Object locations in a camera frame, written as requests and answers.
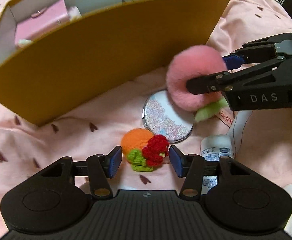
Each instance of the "yellow box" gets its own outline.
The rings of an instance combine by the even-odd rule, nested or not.
[[[11,0],[0,16],[0,103],[36,125],[205,44],[229,0],[65,0],[83,17],[16,49],[17,22],[56,1]]]

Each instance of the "knitted toy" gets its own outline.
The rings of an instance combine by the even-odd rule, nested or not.
[[[225,70],[225,62],[215,49],[206,45],[190,47],[171,61],[166,76],[167,90],[180,108],[190,112],[198,111],[195,121],[208,119],[227,106],[227,102],[220,92],[193,95],[187,91],[186,82]]]
[[[126,133],[121,140],[122,151],[134,171],[153,171],[168,156],[169,143],[163,135],[138,128]]]

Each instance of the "barcode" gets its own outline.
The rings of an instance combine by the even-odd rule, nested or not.
[[[203,179],[203,186],[214,187],[217,185],[216,179]]]
[[[220,147],[219,148],[219,156],[230,156],[229,148]]]

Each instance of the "pink fabric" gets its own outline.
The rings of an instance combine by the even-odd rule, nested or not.
[[[212,102],[218,101],[220,92],[193,95],[186,88],[187,80],[227,70],[219,52],[206,46],[192,46],[177,54],[168,66],[167,90],[180,108],[195,112]]]
[[[0,12],[6,1],[0,0]],[[292,20],[275,1],[231,0],[208,44],[224,56],[244,42],[284,32],[292,32]],[[78,161],[93,154],[107,154],[120,144],[124,133],[143,127],[144,102],[152,92],[165,87],[165,75],[166,69],[160,68],[138,77],[40,128],[0,105],[0,200],[12,187],[60,157],[72,156]],[[198,154],[202,138],[227,130],[214,117],[196,124],[192,135],[178,147],[187,154]],[[280,186],[292,184],[292,109],[253,111],[237,159]],[[144,173],[151,181],[146,185],[138,174],[124,160],[110,184],[113,190],[178,191],[183,183],[170,164]],[[76,185],[87,190],[84,178],[78,178]],[[6,230],[0,215],[0,237]],[[292,223],[289,232],[292,234]]]

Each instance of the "pink fluffy ball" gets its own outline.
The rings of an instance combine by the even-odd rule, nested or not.
[[[197,111],[221,98],[220,92],[193,95],[186,89],[189,79],[227,70],[218,51],[206,45],[190,47],[171,61],[166,75],[167,90],[172,100],[186,111]]]

